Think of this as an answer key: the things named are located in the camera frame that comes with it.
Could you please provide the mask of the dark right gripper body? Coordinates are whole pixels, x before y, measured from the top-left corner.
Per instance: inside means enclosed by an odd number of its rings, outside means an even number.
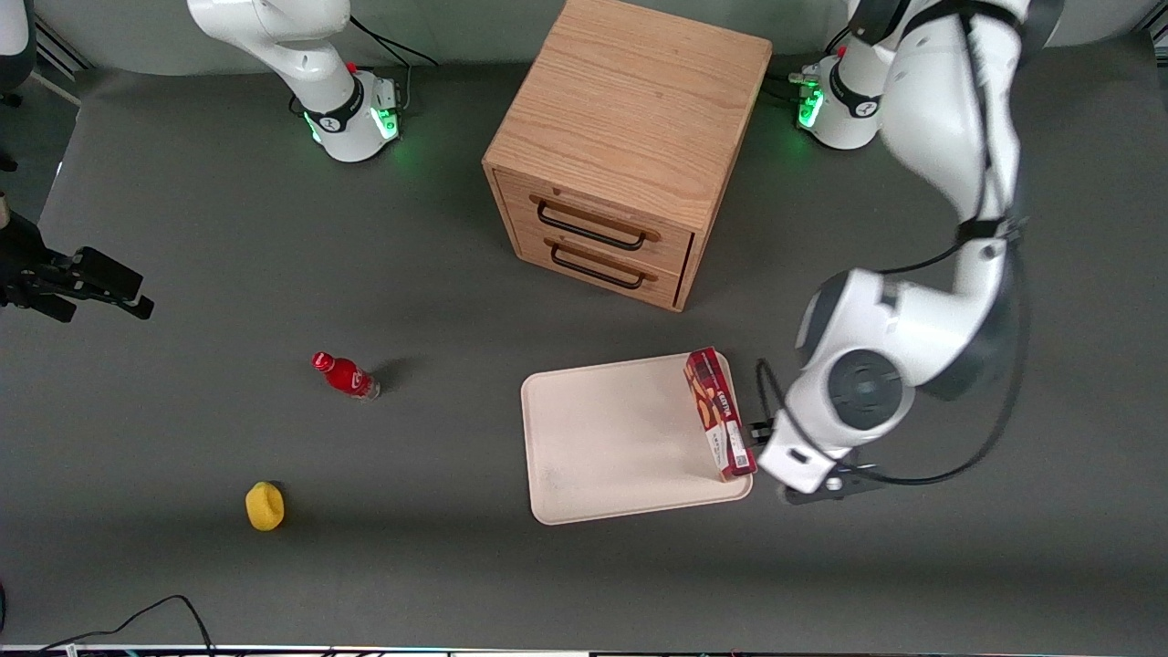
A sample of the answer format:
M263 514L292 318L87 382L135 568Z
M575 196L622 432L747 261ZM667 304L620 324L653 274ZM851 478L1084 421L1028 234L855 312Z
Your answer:
M57 291L67 290L68 281L62 271L67 270L69 260L47 248L37 224L18 213L11 213L1 228L1 292L22 279L26 271L32 271L34 282L48 282Z

